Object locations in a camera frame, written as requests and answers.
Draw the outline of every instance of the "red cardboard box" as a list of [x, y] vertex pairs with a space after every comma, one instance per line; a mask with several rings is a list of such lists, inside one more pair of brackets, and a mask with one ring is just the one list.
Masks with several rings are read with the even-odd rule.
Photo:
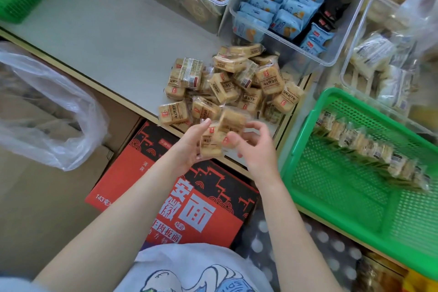
[[[178, 141], [146, 121], [85, 202], [104, 211]], [[229, 247], [258, 199], [258, 192], [212, 161], [179, 177], [160, 209], [147, 243], [206, 242]]]

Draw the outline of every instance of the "white plastic bag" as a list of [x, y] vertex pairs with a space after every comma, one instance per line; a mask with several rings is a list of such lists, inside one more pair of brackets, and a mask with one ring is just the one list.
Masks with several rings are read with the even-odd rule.
[[[85, 162], [108, 129], [95, 98], [9, 42], [0, 43], [0, 63], [0, 146], [64, 171]], [[16, 104], [24, 108], [15, 111]]]

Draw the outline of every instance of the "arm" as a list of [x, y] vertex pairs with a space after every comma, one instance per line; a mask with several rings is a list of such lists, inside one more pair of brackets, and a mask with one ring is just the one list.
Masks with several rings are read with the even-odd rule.
[[125, 194], [39, 273], [54, 292], [112, 291], [132, 266], [178, 176], [200, 161], [197, 143], [210, 125], [195, 125]]
[[247, 124], [260, 135], [244, 133], [243, 138], [230, 132], [227, 137], [237, 146], [263, 200], [263, 210], [276, 259], [280, 287], [287, 291], [340, 292], [320, 251], [304, 227], [288, 190], [280, 178], [277, 156], [267, 126]]

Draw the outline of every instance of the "shelf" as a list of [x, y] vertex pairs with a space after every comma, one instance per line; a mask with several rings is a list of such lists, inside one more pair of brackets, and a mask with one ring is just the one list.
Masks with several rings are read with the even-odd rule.
[[210, 62], [230, 44], [153, 0], [43, 0], [0, 26], [155, 116], [176, 58]]

